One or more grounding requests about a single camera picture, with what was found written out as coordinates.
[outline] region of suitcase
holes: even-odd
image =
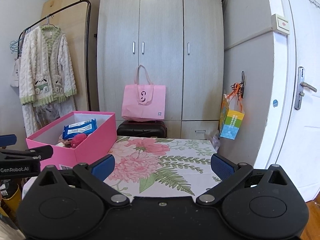
[[[117,130],[118,136],[167,138],[167,128],[162,121],[124,121]]]

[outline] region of table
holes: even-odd
[[[210,141],[119,136],[109,151],[115,170],[104,182],[130,201],[140,197],[196,197],[221,182],[211,170]]]

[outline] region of pink box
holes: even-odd
[[[98,128],[79,146],[75,149],[55,146],[64,126],[90,119],[97,120]],[[115,113],[73,111],[35,132],[26,141],[29,149],[50,144],[53,155],[40,162],[41,170],[49,164],[61,170],[61,165],[73,167],[78,163],[94,163],[108,154],[116,139]]]

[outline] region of screw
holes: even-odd
[[[127,197],[122,194],[116,194],[111,197],[111,201],[115,203],[121,203],[127,200]]]
[[[215,200],[215,197],[210,194],[203,194],[199,197],[199,200],[204,203],[210,203]]]

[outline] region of pink tote bag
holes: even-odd
[[[148,85],[139,84],[139,69],[144,68]],[[124,88],[122,118],[137,122],[164,119],[165,86],[154,85],[143,65],[139,65],[133,85]]]

